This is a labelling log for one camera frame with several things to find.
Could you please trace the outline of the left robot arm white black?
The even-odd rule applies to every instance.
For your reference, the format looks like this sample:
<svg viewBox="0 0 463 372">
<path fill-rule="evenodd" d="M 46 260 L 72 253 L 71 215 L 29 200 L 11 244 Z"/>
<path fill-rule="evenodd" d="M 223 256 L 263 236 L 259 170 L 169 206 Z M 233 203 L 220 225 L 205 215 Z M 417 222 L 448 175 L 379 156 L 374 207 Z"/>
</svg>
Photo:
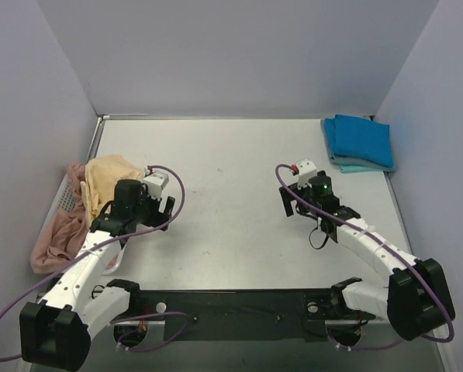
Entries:
<svg viewBox="0 0 463 372">
<path fill-rule="evenodd" d="M 139 225 L 167 229 L 174 198 L 160 207 L 168 175 L 157 171 L 142 181 L 123 179 L 113 199 L 93 220 L 78 252 L 79 261 L 37 303 L 19 314 L 21 354 L 26 362 L 77 371 L 92 340 L 118 316 L 134 319 L 142 311 L 138 283 L 112 280 L 96 298 L 92 291 L 112 260 L 123 255 Z"/>
</svg>

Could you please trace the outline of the folded teal t shirt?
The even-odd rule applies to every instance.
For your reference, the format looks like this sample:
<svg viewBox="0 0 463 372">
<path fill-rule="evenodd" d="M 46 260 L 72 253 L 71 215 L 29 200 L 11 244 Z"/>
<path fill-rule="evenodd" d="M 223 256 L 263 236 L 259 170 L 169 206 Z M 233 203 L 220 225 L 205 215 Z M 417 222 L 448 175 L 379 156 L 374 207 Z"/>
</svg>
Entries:
<svg viewBox="0 0 463 372">
<path fill-rule="evenodd" d="M 380 167 L 369 167 L 365 165 L 357 165 L 357 164 L 340 164 L 339 165 L 340 172 L 344 174 L 352 174 L 352 173 L 362 173 L 362 172 L 372 172 L 372 171 L 386 171 L 386 169 Z"/>
</svg>

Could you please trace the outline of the white perforated plastic basket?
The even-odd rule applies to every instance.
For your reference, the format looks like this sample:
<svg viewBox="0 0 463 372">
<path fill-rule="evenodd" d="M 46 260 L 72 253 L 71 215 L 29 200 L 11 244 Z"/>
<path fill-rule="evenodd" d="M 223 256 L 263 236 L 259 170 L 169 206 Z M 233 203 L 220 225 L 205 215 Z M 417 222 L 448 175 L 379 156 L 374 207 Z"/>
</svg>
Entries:
<svg viewBox="0 0 463 372">
<path fill-rule="evenodd" d="M 62 209 L 64 209 L 64 210 L 67 210 L 68 212 L 71 212 L 72 209 L 73 209 L 73 207 L 74 207 L 74 200 L 73 200 L 71 188 L 70 188 L 69 185 L 68 185 L 68 179 L 67 179 L 67 188 L 66 188 L 66 191 L 67 191 L 67 197 L 66 197 L 66 199 L 65 199 L 66 204 L 65 204 L 65 205 L 61 205 L 61 206 L 59 206 L 58 208 L 62 208 Z"/>
</svg>

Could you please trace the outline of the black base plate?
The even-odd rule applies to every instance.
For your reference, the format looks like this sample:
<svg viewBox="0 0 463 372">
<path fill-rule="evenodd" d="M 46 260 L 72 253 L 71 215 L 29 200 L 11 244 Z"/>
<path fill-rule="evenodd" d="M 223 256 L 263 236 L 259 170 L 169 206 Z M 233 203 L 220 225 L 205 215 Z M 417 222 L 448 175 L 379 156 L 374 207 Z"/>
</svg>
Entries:
<svg viewBox="0 0 463 372">
<path fill-rule="evenodd" d="M 118 316 L 114 340 L 128 347 L 174 341 L 324 341 L 327 325 L 357 335 L 373 315 L 337 312 L 328 289 L 232 291 L 142 290 Z"/>
</svg>

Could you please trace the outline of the folded grey-blue t shirt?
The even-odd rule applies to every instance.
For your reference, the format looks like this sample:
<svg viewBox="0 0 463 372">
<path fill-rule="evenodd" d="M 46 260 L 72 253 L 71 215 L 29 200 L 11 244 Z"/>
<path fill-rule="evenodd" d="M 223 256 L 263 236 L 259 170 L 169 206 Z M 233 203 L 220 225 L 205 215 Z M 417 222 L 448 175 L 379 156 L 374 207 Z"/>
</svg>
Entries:
<svg viewBox="0 0 463 372">
<path fill-rule="evenodd" d="M 340 164 L 357 164 L 357 165 L 365 165 L 369 167 L 380 167 L 380 168 L 384 167 L 386 169 L 386 171 L 384 172 L 394 172 L 396 170 L 395 164 L 393 164 L 392 167 L 385 167 L 383 165 L 371 162 L 370 160 L 336 155 L 331 150 L 331 146 L 334 145 L 335 143 L 333 119 L 322 119 L 320 122 L 320 128 L 323 132 L 324 141 L 325 141 L 325 145 L 327 149 L 328 160 L 332 164 L 335 164 L 337 166 L 339 166 Z"/>
</svg>

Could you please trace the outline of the bright blue t shirt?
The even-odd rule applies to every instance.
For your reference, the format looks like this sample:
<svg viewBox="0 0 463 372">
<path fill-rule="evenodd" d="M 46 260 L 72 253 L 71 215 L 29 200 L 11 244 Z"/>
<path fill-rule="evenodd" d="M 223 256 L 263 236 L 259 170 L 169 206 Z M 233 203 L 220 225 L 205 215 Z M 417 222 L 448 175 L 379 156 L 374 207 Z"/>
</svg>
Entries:
<svg viewBox="0 0 463 372">
<path fill-rule="evenodd" d="M 390 126 L 362 117 L 335 115 L 335 143 L 331 150 L 336 155 L 354 157 L 392 167 L 395 164 L 390 141 Z"/>
</svg>

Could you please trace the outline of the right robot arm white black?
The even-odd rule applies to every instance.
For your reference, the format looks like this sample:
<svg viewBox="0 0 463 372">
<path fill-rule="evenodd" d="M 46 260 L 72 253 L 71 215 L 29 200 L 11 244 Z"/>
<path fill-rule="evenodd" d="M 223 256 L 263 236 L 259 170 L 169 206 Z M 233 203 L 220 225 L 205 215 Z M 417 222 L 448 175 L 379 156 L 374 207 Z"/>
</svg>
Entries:
<svg viewBox="0 0 463 372">
<path fill-rule="evenodd" d="M 377 287 L 358 277 L 331 288 L 329 307 L 338 317 L 352 312 L 371 314 L 389 321 L 401 339 L 430 338 L 430 332 L 447 326 L 454 338 L 455 310 L 442 266 L 434 259 L 421 260 L 378 234 L 352 208 L 342 205 L 333 193 L 330 177 L 322 170 L 289 166 L 295 183 L 278 189 L 285 214 L 315 221 L 315 229 L 350 250 L 386 282 Z"/>
</svg>

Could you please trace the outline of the pale yellow t shirt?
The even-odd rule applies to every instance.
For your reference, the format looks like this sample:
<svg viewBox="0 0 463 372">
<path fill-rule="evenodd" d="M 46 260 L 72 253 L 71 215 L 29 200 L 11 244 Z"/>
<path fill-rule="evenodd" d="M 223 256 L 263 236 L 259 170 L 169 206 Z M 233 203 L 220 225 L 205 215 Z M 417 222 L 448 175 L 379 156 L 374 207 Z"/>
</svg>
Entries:
<svg viewBox="0 0 463 372">
<path fill-rule="evenodd" d="M 80 183 L 86 226 L 90 227 L 105 204 L 113 200 L 118 181 L 140 181 L 144 175 L 142 168 L 133 166 L 120 155 L 112 154 L 90 160 L 85 165 L 85 179 Z"/>
</svg>

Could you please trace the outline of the dusty pink t shirt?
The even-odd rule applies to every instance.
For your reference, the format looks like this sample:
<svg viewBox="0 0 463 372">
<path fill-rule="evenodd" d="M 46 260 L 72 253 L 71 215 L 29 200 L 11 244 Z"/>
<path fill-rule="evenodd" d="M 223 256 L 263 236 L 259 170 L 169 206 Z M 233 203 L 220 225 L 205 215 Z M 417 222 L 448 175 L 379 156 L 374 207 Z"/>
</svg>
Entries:
<svg viewBox="0 0 463 372">
<path fill-rule="evenodd" d="M 81 196 L 81 183 L 85 182 L 85 165 L 70 164 L 67 167 L 67 179 L 74 207 L 71 212 L 58 208 L 40 234 L 29 259 L 35 274 L 52 274 L 73 260 L 88 232 L 85 205 Z"/>
</svg>

